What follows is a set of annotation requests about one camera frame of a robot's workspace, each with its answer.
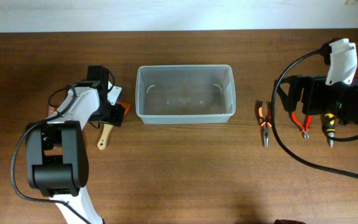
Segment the orange scraper wooden handle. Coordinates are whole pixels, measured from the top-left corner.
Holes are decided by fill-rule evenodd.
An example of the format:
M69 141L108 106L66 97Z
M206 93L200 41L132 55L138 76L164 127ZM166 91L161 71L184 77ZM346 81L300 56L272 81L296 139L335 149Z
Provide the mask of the orange scraper wooden handle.
M116 104L120 104L123 107L125 107L125 109L126 109L125 115L127 114L127 112L129 111L129 109L131 107L131 105L129 103L125 103L125 102L118 101L118 102L116 102ZM107 143L108 143L108 137L109 137L110 132L113 129L113 127L118 127L118 126L113 126L110 124L103 124L103 131L102 131L101 137L97 144L97 147L99 148L99 150L104 150L106 148Z

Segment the clear plastic container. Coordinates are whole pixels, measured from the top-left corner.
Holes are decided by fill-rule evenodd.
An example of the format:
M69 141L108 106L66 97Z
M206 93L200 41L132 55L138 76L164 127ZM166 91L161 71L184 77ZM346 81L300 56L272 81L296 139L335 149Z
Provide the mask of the clear plastic container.
M149 65L137 71L135 111L144 124L226 123L236 112L229 65Z

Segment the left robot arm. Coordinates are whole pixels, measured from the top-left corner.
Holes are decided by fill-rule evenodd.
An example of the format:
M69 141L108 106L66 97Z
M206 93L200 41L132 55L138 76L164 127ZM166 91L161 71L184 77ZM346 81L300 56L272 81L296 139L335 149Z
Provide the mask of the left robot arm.
M118 103L122 89L112 72L90 65L84 80L64 88L66 98L48 117L25 131L27 180L54 203L67 223L104 223L86 187L89 162L83 128L93 121L120 126L126 108Z

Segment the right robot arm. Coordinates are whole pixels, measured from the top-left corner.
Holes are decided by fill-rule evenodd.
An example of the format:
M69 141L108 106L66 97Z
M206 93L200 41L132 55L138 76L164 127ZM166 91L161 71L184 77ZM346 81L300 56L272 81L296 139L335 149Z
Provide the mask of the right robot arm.
M281 80L290 85L288 93L277 88L285 111L295 111L300 101L305 115L331 113L345 123L358 125L358 84L352 83L357 69L355 43L333 39L324 43L318 54L329 65L326 76L292 75Z

